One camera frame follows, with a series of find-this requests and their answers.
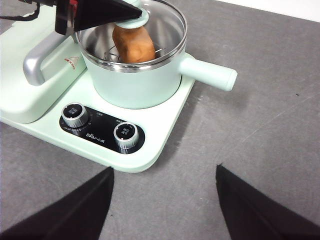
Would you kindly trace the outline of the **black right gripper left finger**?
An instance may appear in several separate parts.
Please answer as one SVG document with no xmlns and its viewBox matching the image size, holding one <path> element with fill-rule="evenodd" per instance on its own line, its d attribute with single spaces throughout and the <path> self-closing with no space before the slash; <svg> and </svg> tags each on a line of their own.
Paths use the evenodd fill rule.
<svg viewBox="0 0 320 240">
<path fill-rule="evenodd" d="M 97 240 L 114 187 L 108 167 L 84 184 L 1 233 L 2 240 Z"/>
</svg>

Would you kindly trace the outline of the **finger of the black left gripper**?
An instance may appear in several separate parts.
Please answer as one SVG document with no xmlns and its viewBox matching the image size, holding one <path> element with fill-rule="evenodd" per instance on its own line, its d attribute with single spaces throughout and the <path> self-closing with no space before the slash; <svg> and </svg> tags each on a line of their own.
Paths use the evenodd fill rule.
<svg viewBox="0 0 320 240">
<path fill-rule="evenodd" d="M 79 0 L 74 19 L 74 31 L 134 20 L 141 15 L 142 10 L 139 7 L 123 0 Z"/>
</svg>

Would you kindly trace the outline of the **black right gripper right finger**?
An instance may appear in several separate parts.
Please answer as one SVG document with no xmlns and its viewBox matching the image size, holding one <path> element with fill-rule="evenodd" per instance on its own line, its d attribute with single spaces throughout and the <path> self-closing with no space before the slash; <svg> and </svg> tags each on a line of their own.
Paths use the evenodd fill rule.
<svg viewBox="0 0 320 240">
<path fill-rule="evenodd" d="M 216 167 L 220 208 L 233 240 L 318 240 L 320 227 L 275 202 L 223 165 Z"/>
</svg>

